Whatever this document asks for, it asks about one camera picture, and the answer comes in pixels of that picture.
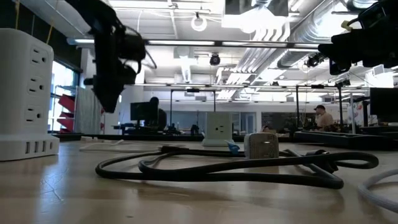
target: red object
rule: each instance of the red object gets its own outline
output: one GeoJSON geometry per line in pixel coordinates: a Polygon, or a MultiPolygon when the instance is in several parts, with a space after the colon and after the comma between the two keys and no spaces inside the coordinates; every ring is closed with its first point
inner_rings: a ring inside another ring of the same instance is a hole
{"type": "Polygon", "coordinates": [[[73,132],[73,122],[74,118],[73,113],[67,113],[67,112],[62,112],[60,115],[61,118],[67,118],[67,119],[57,119],[58,123],[60,123],[62,126],[66,127],[66,129],[69,132],[73,132]]]}
{"type": "Polygon", "coordinates": [[[69,112],[74,113],[75,112],[75,97],[74,96],[68,96],[68,95],[62,95],[58,103],[66,108],[69,112]]]}

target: baseball cap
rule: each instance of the baseball cap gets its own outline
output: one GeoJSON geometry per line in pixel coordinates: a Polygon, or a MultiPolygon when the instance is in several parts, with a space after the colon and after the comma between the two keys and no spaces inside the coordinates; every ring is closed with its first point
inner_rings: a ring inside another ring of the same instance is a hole
{"type": "Polygon", "coordinates": [[[318,105],[316,108],[314,108],[313,110],[317,110],[318,108],[325,110],[325,107],[323,105],[318,105]]]}

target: black power cord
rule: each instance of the black power cord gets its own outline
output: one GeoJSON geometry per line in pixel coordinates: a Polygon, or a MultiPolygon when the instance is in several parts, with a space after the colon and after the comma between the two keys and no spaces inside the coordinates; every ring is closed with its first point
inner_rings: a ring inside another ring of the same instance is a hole
{"type": "Polygon", "coordinates": [[[288,149],[279,152],[279,156],[285,157],[279,159],[251,159],[172,170],[162,170],[150,167],[151,165],[160,162],[162,159],[181,155],[245,157],[243,152],[232,154],[230,152],[222,151],[189,150],[179,147],[164,146],[159,152],[124,156],[101,162],[97,165],[95,171],[99,176],[108,179],[159,180],[174,182],[256,181],[341,189],[344,186],[343,180],[332,174],[334,171],[338,170],[338,166],[355,169],[372,169],[379,164],[379,160],[376,156],[363,152],[339,152],[329,154],[326,151],[318,150],[315,152],[309,152],[307,155],[303,156],[288,149]],[[106,166],[111,164],[147,156],[157,157],[151,160],[140,161],[138,163],[138,168],[141,172],[118,172],[104,169],[106,166]],[[365,161],[365,163],[358,164],[342,162],[348,160],[365,161]],[[214,173],[242,168],[289,165],[307,166],[314,171],[315,175],[256,174],[242,172],[214,173]]]}

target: glass wall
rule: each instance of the glass wall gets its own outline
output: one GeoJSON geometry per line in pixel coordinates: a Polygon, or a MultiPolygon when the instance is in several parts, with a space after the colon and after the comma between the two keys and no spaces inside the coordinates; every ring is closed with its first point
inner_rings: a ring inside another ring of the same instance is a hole
{"type": "Polygon", "coordinates": [[[56,88],[57,85],[60,86],[76,86],[78,80],[78,75],[73,70],[61,65],[58,62],[53,62],[52,64],[52,79],[51,79],[51,98],[50,98],[50,109],[49,109],[49,121],[47,123],[48,130],[59,131],[62,127],[60,123],[57,122],[57,116],[61,114],[62,111],[69,112],[61,105],[58,104],[59,98],[63,95],[72,95],[68,90],[62,88],[56,88]]]}
{"type": "MultiPolygon", "coordinates": [[[[232,115],[233,134],[245,135],[257,132],[256,114],[254,112],[230,112],[232,115]]],[[[166,111],[167,124],[170,125],[170,111],[166,111]]],[[[172,123],[174,126],[190,134],[192,125],[199,127],[199,133],[206,131],[206,112],[204,111],[173,111],[172,123]]]]}
{"type": "MultiPolygon", "coordinates": [[[[315,124],[315,113],[300,113],[300,126],[308,126],[315,124]]],[[[295,129],[296,127],[296,113],[261,113],[261,126],[268,126],[269,129],[275,130],[277,133],[284,133],[286,131],[295,129]]]]}

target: computer monitor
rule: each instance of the computer monitor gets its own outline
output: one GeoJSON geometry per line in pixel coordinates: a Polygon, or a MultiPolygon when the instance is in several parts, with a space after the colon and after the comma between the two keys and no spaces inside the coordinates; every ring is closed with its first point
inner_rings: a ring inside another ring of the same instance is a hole
{"type": "Polygon", "coordinates": [[[398,88],[371,88],[371,114],[387,116],[397,114],[393,104],[398,100],[398,88]]]}
{"type": "Polygon", "coordinates": [[[149,102],[130,104],[131,121],[155,121],[157,123],[157,117],[158,109],[156,104],[149,102]]]}

